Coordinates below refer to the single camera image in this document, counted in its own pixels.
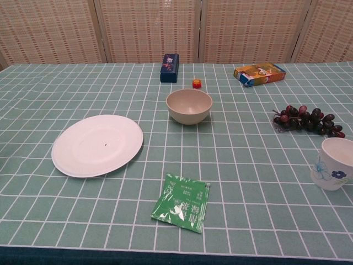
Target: cardboard box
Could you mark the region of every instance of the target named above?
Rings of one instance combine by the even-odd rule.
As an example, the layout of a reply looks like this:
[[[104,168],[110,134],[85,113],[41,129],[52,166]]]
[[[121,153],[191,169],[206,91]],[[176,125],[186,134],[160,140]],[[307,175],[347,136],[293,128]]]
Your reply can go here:
[[[165,54],[161,68],[161,82],[176,83],[178,69],[179,54]]]
[[[257,86],[284,79],[286,71],[270,62],[236,68],[234,77],[245,87]]]

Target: blue flower pattern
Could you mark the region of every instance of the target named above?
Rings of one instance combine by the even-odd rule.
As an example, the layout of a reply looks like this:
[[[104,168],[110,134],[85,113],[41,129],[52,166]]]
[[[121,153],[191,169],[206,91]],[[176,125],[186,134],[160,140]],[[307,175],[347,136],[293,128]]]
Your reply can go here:
[[[317,163],[314,164],[313,170],[314,170],[314,175],[317,179],[324,179],[326,181],[329,181],[332,179],[332,176],[330,176],[325,162],[321,161],[320,156],[318,157]]]
[[[344,178],[347,176],[346,173],[344,173],[343,171],[332,171],[332,174],[331,174],[332,177],[334,178],[337,178],[337,179],[341,179],[341,178]]]

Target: bowl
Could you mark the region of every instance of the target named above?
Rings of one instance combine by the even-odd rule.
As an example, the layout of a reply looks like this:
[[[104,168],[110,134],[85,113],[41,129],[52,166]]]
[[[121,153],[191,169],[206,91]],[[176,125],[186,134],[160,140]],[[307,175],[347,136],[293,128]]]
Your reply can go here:
[[[207,117],[212,106],[212,98],[201,90],[181,89],[167,96],[166,103],[174,120],[192,125]]]

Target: cup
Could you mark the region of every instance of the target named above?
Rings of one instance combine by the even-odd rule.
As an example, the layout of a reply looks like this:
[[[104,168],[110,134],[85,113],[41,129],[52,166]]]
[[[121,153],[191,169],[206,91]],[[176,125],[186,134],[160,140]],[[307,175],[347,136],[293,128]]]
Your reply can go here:
[[[337,137],[325,139],[312,167],[311,178],[326,190],[337,190],[353,179],[353,141]]]

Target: green packet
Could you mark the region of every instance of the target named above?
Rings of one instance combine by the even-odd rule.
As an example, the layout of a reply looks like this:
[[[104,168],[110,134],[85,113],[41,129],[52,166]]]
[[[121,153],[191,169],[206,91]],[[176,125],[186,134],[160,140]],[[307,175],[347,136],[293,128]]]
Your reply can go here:
[[[167,173],[151,217],[202,233],[210,184]]]

